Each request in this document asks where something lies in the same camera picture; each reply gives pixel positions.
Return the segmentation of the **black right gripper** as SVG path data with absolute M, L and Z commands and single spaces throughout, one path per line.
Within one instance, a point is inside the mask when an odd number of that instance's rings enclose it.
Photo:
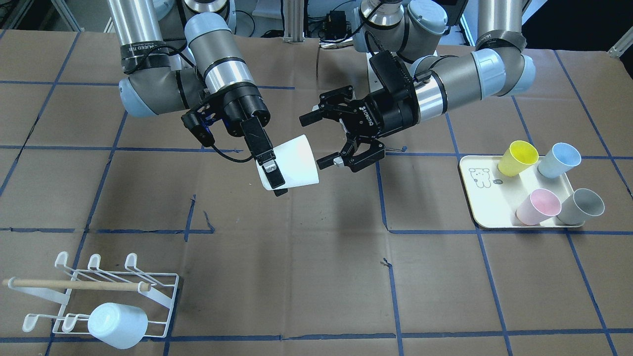
M 271 119 L 271 113 L 266 107 L 255 84 L 231 84 L 215 93 L 205 95 L 205 103 L 213 113 L 219 115 L 226 131 L 233 137 L 244 136 L 245 142 L 259 167 L 263 169 L 275 196 L 282 196 L 288 192 L 273 145 L 265 129 Z

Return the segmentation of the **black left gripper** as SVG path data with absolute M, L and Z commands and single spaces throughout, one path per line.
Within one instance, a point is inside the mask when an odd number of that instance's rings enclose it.
M 377 140 L 420 122 L 420 107 L 411 95 L 397 99 L 386 89 L 374 91 L 363 99 L 353 99 L 354 87 L 344 86 L 319 95 L 317 109 L 299 117 L 306 127 L 322 119 L 339 121 L 347 142 L 341 151 L 316 161 L 323 170 L 332 165 L 361 171 L 386 156 L 386 147 Z

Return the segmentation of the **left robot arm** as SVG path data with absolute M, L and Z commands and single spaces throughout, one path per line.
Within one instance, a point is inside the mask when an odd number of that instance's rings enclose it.
M 302 126 L 339 122 L 346 135 L 340 151 L 317 160 L 360 171 L 381 160 L 380 138 L 491 95 L 525 92 L 536 76 L 522 53 L 522 16 L 528 0 L 481 0 L 475 50 L 463 56 L 435 54 L 448 15 L 432 0 L 362 0 L 354 11 L 353 42 L 370 54 L 380 86 L 355 98 L 353 86 L 324 92 L 318 106 L 300 117 Z

